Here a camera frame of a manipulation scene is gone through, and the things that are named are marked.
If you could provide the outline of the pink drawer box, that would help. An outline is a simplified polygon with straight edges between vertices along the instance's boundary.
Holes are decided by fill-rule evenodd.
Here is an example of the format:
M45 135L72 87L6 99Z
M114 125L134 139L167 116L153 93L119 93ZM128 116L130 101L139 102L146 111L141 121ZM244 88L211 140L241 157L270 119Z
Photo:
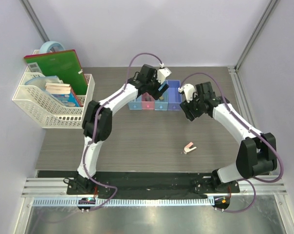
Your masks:
M145 101L145 96L151 96L148 93L144 93L142 95L142 109L143 110L154 110L155 109L155 100L154 98L151 96L152 101L151 102L146 102Z

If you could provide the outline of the light blue drawer box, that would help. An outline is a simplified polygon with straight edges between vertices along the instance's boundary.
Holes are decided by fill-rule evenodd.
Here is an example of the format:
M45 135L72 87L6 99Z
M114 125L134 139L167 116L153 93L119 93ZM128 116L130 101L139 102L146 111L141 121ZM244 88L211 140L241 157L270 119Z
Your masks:
M128 103L130 110L142 110L142 97L138 97Z

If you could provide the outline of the pink staple remover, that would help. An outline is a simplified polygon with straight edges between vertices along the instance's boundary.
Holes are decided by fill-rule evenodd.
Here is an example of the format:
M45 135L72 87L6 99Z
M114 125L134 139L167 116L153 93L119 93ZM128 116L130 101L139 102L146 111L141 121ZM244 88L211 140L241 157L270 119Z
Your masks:
M196 150L196 148L197 148L197 147L194 145L194 143L193 143L193 142L190 142L190 143L188 143L188 144L184 147L184 149L183 149L183 153L186 155L186 154L188 154L188 153L190 153L190 152Z

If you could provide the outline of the purple drawer box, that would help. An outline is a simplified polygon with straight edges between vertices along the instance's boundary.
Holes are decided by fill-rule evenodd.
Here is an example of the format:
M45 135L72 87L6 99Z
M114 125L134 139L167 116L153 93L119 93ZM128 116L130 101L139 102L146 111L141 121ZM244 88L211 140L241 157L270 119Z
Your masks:
M180 104L182 102L182 96L178 92L178 89L180 87L180 81L179 80L168 80L167 84L169 85L169 88L167 89L168 93L168 111L180 111L181 107Z

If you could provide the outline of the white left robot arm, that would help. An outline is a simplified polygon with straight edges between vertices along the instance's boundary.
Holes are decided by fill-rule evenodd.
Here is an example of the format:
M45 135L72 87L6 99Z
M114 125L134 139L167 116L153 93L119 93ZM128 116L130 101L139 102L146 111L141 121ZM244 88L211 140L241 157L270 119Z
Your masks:
M118 91L99 102L89 102L82 122L84 149L81 162L74 178L64 179L68 185L67 194L88 195L95 192L99 186L108 190L113 189L113 193L116 194L117 187L94 179L101 147L112 131L113 115L145 93L157 100L169 88L165 80L170 75L171 71L163 64L159 69L145 64L137 76L128 78Z

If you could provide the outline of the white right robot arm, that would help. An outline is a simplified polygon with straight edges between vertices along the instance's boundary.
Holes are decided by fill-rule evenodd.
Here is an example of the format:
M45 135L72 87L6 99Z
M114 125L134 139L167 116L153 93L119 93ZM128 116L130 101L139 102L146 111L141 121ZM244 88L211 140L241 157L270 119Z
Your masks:
M275 137L262 133L244 120L224 96L215 94L210 82L185 84L178 92L185 96L180 107L188 120L207 114L239 144L236 161L212 172L211 187L215 192L223 192L239 179L254 178L277 168Z

